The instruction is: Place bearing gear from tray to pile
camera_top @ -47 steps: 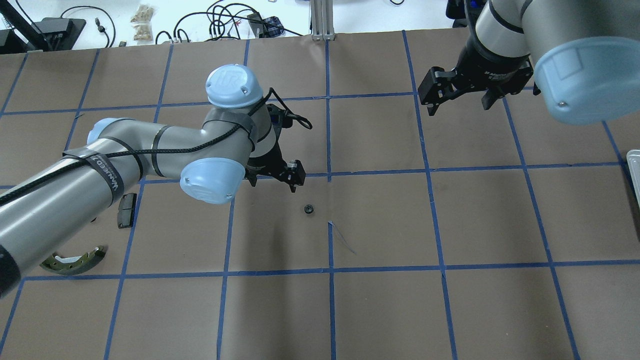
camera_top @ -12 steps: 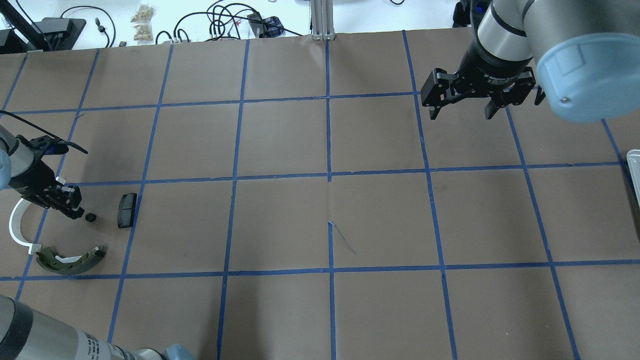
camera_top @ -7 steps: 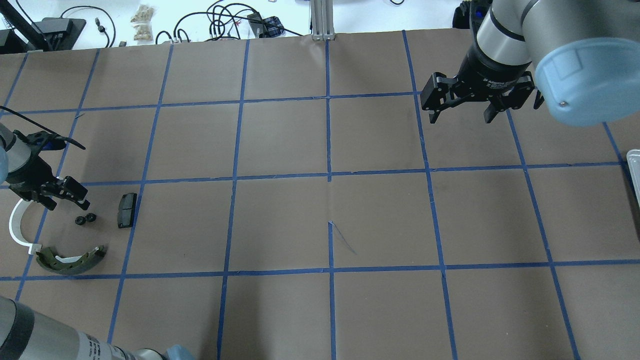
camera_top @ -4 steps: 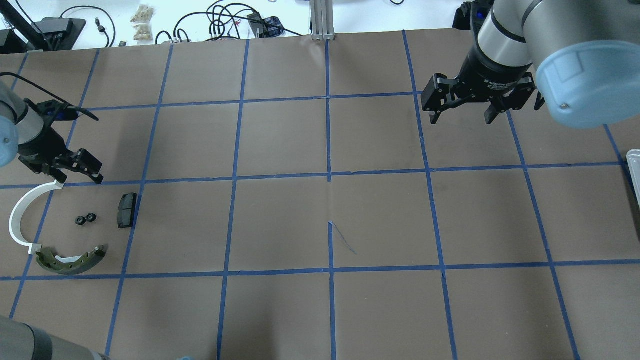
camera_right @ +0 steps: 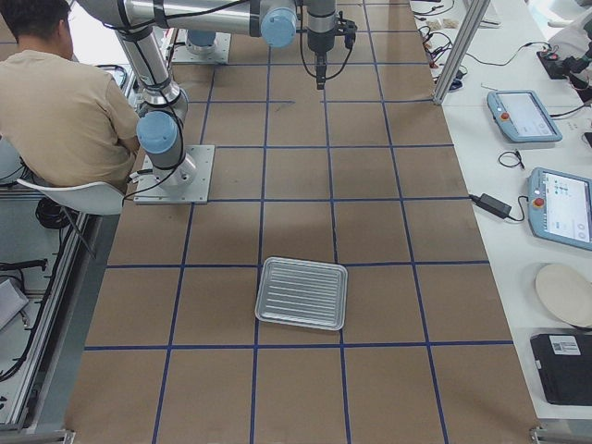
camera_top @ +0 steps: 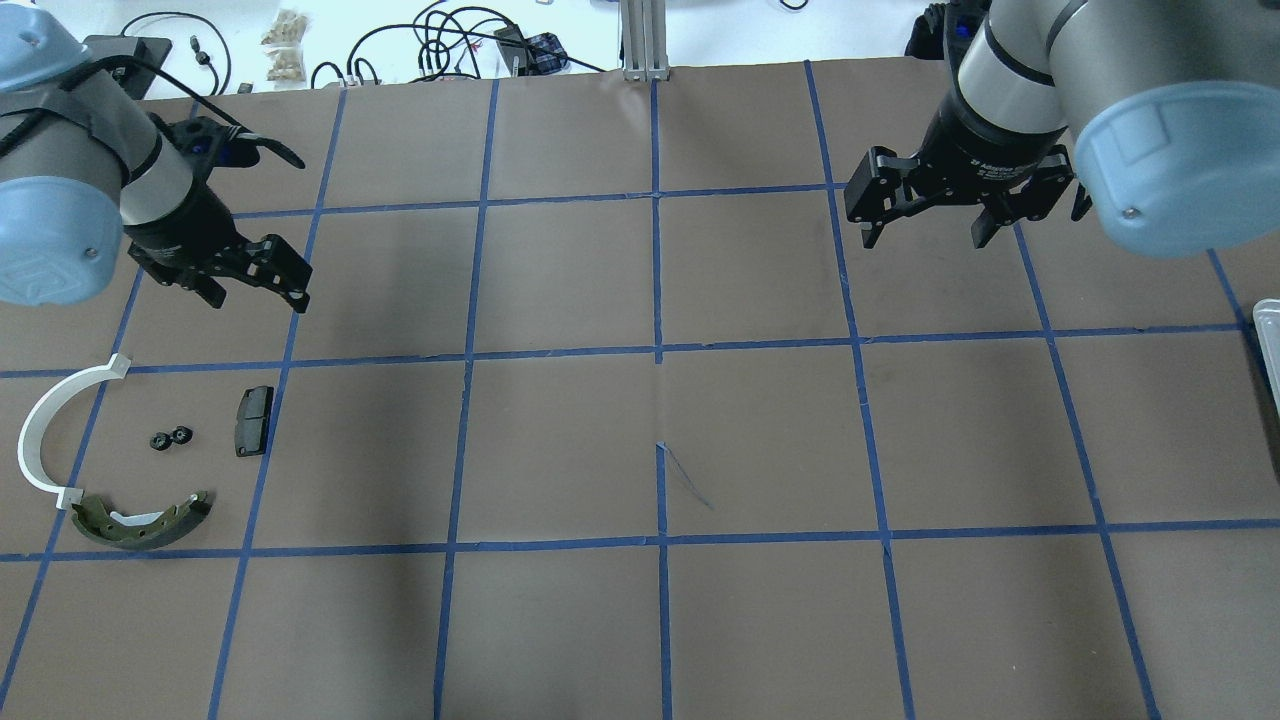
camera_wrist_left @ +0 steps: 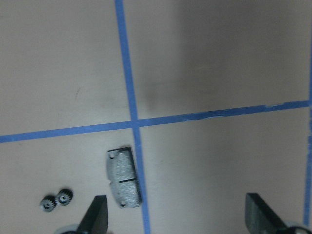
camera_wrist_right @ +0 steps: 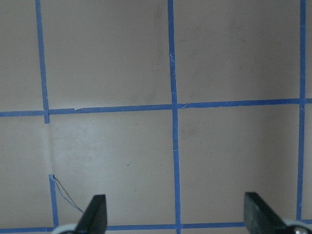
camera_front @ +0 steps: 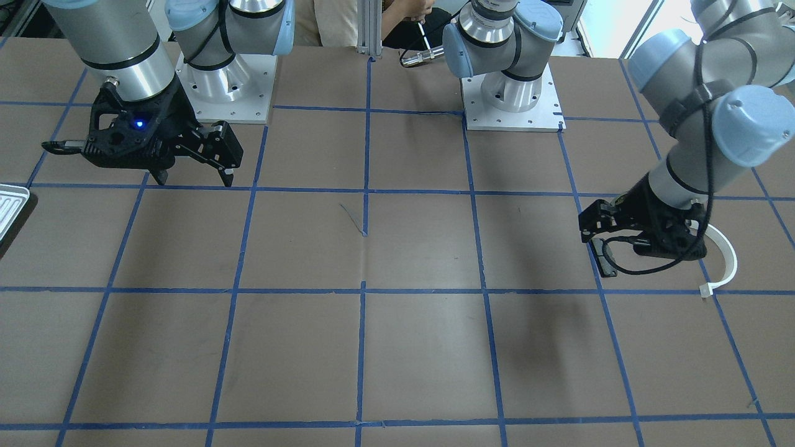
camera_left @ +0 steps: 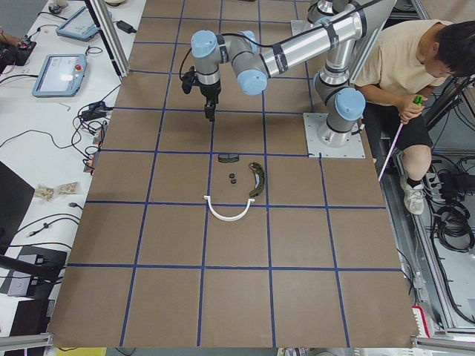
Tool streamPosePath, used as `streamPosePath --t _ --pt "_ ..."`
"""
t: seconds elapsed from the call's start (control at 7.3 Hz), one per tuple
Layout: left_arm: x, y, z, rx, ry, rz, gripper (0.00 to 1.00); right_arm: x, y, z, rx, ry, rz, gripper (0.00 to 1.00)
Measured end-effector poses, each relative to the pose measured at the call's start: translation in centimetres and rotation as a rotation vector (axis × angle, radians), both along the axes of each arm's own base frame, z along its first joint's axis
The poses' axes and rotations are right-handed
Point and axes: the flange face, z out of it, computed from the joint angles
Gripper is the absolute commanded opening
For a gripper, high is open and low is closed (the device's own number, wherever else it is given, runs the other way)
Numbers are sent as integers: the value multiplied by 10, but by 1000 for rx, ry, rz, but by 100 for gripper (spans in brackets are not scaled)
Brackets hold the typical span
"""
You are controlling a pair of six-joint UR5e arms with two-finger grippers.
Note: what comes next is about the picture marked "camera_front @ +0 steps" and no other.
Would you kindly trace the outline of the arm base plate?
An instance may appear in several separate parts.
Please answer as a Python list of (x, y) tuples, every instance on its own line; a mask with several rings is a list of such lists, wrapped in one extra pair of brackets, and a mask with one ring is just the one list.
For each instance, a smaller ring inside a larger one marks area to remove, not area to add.
[(466, 126), (479, 131), (557, 132), (567, 128), (549, 65), (528, 82), (504, 73), (461, 79)]
[(224, 120), (266, 125), (278, 62), (273, 55), (241, 54), (227, 67), (204, 71), (180, 60), (176, 74), (202, 124)]

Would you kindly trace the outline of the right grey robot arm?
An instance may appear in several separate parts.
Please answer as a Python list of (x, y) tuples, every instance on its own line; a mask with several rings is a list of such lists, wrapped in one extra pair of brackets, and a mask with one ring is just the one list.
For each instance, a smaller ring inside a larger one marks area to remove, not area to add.
[(293, 49), (293, 1), (168, 1), (181, 63), (171, 62), (147, 8), (135, 1), (46, 1), (87, 69), (102, 82), (86, 138), (43, 142), (52, 155), (80, 155), (103, 169), (148, 171), (162, 186), (179, 156), (210, 166), (226, 187), (244, 150), (230, 124), (199, 121), (194, 100), (263, 99), (244, 59)]

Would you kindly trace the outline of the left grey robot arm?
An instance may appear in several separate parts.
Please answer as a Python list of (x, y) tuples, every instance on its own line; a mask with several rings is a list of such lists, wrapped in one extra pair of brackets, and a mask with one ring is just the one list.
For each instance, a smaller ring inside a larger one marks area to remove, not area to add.
[[(609, 246), (626, 243), (666, 268), (706, 255), (714, 197), (793, 139), (793, 105), (775, 88), (793, 82), (793, 26), (770, 1), (692, 1), (703, 32), (643, 42), (625, 63), (632, 85), (675, 145), (613, 201), (578, 216), (582, 243), (620, 271)], [(542, 1), (471, 1), (443, 28), (448, 70), (495, 119), (527, 118), (543, 85), (560, 15)]]

